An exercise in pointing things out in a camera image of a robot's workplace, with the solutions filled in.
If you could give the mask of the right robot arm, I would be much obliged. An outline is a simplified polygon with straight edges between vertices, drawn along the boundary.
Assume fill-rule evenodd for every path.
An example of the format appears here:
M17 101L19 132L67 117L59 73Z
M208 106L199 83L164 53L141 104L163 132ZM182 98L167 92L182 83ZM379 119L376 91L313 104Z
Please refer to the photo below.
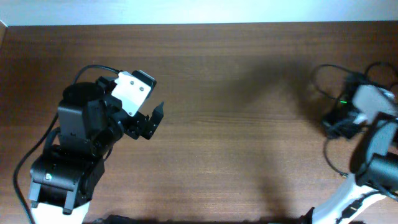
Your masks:
M397 200L397 155L389 152L397 134L397 105L386 88L358 74L347 86L348 103L367 122L368 130L351 157L350 172L323 204L311 208L299 223L351 223L370 205L389 197Z

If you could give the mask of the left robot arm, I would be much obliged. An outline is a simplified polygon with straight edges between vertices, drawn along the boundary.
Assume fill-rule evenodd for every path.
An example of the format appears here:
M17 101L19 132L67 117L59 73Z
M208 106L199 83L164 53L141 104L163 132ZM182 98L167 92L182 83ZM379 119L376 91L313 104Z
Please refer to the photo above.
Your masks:
M83 222L113 146L123 136L150 139L162 121L162 105L151 115L139 111L156 83L142 70L119 71L64 89L59 126L30 168L35 223Z

